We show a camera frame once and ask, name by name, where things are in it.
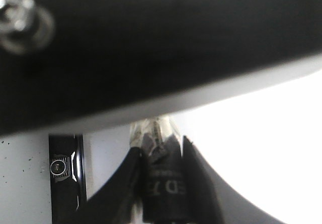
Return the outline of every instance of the silver screw head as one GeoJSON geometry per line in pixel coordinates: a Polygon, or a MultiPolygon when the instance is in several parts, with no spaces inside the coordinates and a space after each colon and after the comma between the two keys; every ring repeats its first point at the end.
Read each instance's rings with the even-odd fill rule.
{"type": "Polygon", "coordinates": [[[34,0],[0,0],[0,34],[28,30],[34,23],[34,0]]]}

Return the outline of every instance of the metal screw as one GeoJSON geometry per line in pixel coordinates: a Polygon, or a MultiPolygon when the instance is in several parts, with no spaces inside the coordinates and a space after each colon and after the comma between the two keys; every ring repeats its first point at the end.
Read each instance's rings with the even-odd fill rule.
{"type": "Polygon", "coordinates": [[[0,45],[10,53],[45,48],[54,35],[54,20],[34,0],[0,0],[0,45]]]}

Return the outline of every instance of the curved black plastic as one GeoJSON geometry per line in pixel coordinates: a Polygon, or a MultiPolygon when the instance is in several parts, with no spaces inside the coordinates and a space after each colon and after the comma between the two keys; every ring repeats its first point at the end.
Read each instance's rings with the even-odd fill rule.
{"type": "Polygon", "coordinates": [[[138,194],[140,149],[133,147],[109,181],[73,216],[60,224],[126,224],[138,194]]]}
{"type": "Polygon", "coordinates": [[[188,193],[198,224],[283,224],[232,189],[184,137],[188,193]]]}

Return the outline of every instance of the black plastic surface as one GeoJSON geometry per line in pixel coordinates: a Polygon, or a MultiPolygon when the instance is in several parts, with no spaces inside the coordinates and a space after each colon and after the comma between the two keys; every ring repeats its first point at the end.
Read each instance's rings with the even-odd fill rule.
{"type": "Polygon", "coordinates": [[[322,49],[322,0],[36,0],[44,52],[0,51],[0,133],[215,81],[322,49]]]}
{"type": "Polygon", "coordinates": [[[142,143],[142,203],[146,223],[188,223],[187,188],[180,144],[174,135],[156,148],[151,136],[142,143]]]}
{"type": "Polygon", "coordinates": [[[50,178],[51,186],[51,208],[52,224],[73,215],[79,207],[87,201],[86,182],[84,170],[83,136],[73,135],[50,135],[49,136],[49,157],[54,155],[68,156],[73,165],[70,164],[70,171],[74,168],[67,179],[55,181],[53,176],[50,178]]]}

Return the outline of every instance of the black panel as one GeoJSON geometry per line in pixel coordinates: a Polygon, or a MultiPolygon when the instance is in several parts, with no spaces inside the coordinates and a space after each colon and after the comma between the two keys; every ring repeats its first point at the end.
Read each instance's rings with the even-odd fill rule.
{"type": "Polygon", "coordinates": [[[52,11],[56,37],[30,57],[0,52],[1,133],[322,49],[322,0],[36,1],[52,11]]]}
{"type": "Polygon", "coordinates": [[[86,183],[84,170],[84,151],[82,136],[49,136],[49,157],[52,163],[62,161],[68,166],[60,175],[60,171],[52,170],[51,203],[52,223],[57,224],[60,220],[71,216],[86,201],[86,183]]]}

